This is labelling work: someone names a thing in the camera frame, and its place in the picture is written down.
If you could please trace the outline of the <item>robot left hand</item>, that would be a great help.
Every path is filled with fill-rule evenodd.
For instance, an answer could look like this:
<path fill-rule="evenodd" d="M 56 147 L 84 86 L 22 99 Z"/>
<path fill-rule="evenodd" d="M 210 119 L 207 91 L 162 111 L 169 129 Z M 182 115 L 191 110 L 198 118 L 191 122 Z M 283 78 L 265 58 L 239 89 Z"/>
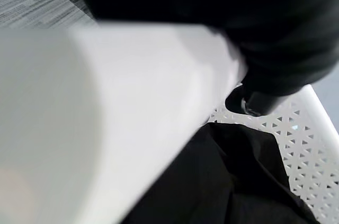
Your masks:
<path fill-rule="evenodd" d="M 338 0 L 84 0 L 97 20 L 203 24 L 226 34 L 248 71 L 226 108 L 269 114 L 338 63 Z"/>

